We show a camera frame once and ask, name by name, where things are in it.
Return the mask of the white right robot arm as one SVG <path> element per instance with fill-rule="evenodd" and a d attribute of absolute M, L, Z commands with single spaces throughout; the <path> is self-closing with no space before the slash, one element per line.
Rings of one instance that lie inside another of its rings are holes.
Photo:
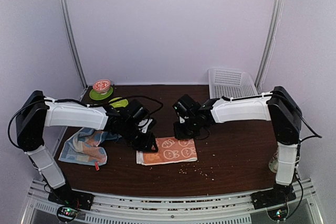
<path fill-rule="evenodd" d="M 272 203 L 279 204 L 289 196 L 299 155 L 302 112 L 282 86 L 270 92 L 232 98 L 208 99 L 203 104 L 189 95 L 180 97 L 173 109 L 178 116 L 174 135 L 178 140 L 189 140 L 200 135 L 201 129 L 231 121 L 260 120 L 272 124 L 278 145 L 278 168 L 275 188 L 269 192 Z"/>

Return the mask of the orange bunny pattern towel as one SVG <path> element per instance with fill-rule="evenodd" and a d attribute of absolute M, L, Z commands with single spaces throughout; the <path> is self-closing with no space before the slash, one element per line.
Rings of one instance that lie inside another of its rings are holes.
<path fill-rule="evenodd" d="M 177 140 L 173 137 L 157 138 L 157 153 L 137 151 L 136 163 L 143 166 L 165 165 L 198 160 L 194 140 Z"/>

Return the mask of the blue patchwork towel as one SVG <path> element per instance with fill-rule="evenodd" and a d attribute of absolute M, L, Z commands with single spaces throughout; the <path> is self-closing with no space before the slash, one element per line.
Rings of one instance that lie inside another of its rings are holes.
<path fill-rule="evenodd" d="M 64 142 L 58 160 L 79 165 L 105 165 L 108 156 L 101 145 L 106 141 L 116 142 L 120 138 L 119 134 L 83 127 Z"/>

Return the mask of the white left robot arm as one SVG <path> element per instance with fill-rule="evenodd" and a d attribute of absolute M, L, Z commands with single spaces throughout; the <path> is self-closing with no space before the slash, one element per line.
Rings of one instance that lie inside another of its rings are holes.
<path fill-rule="evenodd" d="M 128 105 L 115 109 L 109 102 L 85 104 L 75 99 L 47 97 L 35 90 L 24 105 L 12 116 L 7 133 L 15 124 L 16 138 L 10 142 L 22 150 L 35 165 L 55 196 L 64 205 L 71 205 L 76 197 L 69 189 L 67 179 L 46 147 L 43 133 L 47 127 L 89 128 L 117 134 L 128 141 L 136 151 L 158 151 L 151 128 L 156 124 L 150 112 L 140 101 L 139 95 L 127 96 Z"/>

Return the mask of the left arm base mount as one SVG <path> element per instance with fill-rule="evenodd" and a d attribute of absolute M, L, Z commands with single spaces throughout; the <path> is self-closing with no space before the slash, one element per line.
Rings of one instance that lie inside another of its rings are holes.
<path fill-rule="evenodd" d="M 91 209 L 94 195 L 73 190 L 67 179 L 59 188 L 54 189 L 48 183 L 46 186 L 49 188 L 48 200 L 60 205 L 56 210 L 56 217 L 61 223 L 70 223 L 81 210 Z"/>

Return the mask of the white plastic basket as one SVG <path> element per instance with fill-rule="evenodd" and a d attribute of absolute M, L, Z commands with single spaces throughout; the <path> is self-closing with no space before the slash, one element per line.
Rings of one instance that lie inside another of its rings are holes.
<path fill-rule="evenodd" d="M 257 95 L 257 89 L 249 73 L 240 70 L 208 70 L 209 97 L 242 98 Z"/>

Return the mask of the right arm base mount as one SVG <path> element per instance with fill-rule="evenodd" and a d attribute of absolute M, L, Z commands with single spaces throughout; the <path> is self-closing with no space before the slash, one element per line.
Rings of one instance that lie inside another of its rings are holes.
<path fill-rule="evenodd" d="M 288 202 L 296 199 L 293 185 L 274 182 L 273 188 L 251 194 L 254 209 L 270 208 L 268 217 L 273 221 L 285 221 L 290 216 Z"/>

